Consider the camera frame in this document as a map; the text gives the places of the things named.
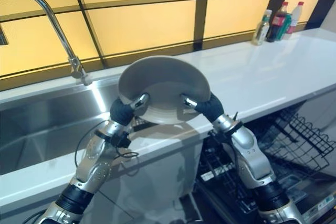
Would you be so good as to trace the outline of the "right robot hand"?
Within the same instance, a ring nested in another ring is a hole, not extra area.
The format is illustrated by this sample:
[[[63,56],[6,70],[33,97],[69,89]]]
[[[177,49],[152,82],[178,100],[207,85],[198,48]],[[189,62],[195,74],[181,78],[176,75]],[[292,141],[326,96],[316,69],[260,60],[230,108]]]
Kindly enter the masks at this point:
[[[211,123],[224,114],[222,103],[213,93],[211,93],[210,99],[204,102],[192,100],[185,94],[181,94],[180,97],[185,106],[204,115]]]

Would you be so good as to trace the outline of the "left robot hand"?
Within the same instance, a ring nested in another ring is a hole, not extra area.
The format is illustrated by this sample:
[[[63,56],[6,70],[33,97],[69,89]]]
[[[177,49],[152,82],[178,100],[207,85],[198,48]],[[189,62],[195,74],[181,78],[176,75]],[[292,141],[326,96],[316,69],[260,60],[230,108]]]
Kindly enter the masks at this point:
[[[134,112],[144,107],[149,98],[148,93],[143,93],[129,104],[124,104],[120,98],[115,99],[110,108],[111,120],[123,126],[129,125],[134,117]]]

